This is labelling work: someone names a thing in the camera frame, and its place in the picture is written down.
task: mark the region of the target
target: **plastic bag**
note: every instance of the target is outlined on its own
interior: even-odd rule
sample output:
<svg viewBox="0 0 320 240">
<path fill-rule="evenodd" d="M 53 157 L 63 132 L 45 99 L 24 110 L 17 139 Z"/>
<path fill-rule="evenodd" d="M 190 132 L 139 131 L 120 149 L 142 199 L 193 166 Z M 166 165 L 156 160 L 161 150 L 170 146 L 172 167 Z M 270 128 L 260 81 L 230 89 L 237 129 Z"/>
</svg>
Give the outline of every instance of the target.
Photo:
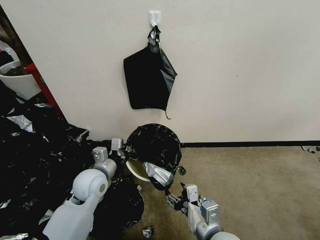
<svg viewBox="0 0 320 240">
<path fill-rule="evenodd" d="M 167 109 L 177 73 L 160 47 L 160 33 L 155 26 L 149 33 L 148 46 L 123 60 L 133 109 Z"/>
</svg>

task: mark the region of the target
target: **white adhesive hook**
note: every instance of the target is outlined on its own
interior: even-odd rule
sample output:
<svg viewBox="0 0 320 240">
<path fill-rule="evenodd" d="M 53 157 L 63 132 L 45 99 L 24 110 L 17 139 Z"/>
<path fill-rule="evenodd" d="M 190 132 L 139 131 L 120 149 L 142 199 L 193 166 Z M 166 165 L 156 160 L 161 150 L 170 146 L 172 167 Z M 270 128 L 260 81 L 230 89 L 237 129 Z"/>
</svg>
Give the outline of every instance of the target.
<svg viewBox="0 0 320 240">
<path fill-rule="evenodd" d="M 159 26 L 161 21 L 161 11 L 149 11 L 149 23 L 152 27 Z"/>
</svg>

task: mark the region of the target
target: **white container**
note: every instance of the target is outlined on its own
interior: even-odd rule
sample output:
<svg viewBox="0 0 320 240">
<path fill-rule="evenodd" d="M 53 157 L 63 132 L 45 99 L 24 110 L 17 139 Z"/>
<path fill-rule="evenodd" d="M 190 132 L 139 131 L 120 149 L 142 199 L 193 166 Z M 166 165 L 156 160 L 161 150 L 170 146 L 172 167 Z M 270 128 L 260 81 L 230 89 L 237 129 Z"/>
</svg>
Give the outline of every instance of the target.
<svg viewBox="0 0 320 240">
<path fill-rule="evenodd" d="M 128 169 L 130 172 L 137 178 L 141 179 L 142 181 L 150 182 L 146 170 L 144 169 L 143 165 L 139 161 L 129 160 L 126 162 Z"/>
<path fill-rule="evenodd" d="M 32 74 L 22 76 L 4 76 L 11 68 L 21 66 L 20 61 L 13 61 L 0 67 L 0 79 L 3 83 L 17 93 L 18 96 L 28 100 L 41 92 Z"/>
</svg>

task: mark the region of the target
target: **white bucket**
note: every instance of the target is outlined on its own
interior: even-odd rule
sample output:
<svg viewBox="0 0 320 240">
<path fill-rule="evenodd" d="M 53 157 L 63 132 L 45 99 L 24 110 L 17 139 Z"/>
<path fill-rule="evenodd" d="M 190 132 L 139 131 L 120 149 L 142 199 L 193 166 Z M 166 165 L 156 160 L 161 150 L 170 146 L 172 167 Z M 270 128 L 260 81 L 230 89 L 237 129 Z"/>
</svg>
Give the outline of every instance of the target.
<svg viewBox="0 0 320 240">
<path fill-rule="evenodd" d="M 137 178 L 141 179 L 142 181 L 150 182 L 146 170 L 144 169 L 143 165 L 139 161 L 129 160 L 126 162 L 128 169 L 130 172 Z"/>
</svg>

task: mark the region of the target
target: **pile of trash bags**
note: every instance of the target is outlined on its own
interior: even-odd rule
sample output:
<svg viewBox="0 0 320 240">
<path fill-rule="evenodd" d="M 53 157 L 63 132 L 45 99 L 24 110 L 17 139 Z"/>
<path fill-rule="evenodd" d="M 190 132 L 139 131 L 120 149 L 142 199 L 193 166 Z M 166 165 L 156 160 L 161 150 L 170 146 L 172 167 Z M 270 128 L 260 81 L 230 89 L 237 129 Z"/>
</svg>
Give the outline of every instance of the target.
<svg viewBox="0 0 320 240">
<path fill-rule="evenodd" d="M 87 140 L 89 131 L 57 116 L 42 93 L 24 103 L 16 97 L 0 81 L 0 239 L 46 239 L 42 231 L 54 210 L 71 196 L 74 178 L 95 163 L 92 149 L 102 146 L 109 152 L 111 140 Z M 120 231 L 143 214 L 142 196 L 133 178 L 122 176 L 117 158 L 112 154 L 117 171 L 94 214 L 96 236 L 105 234 L 110 215 L 118 218 L 112 217 L 109 226 Z"/>
</svg>

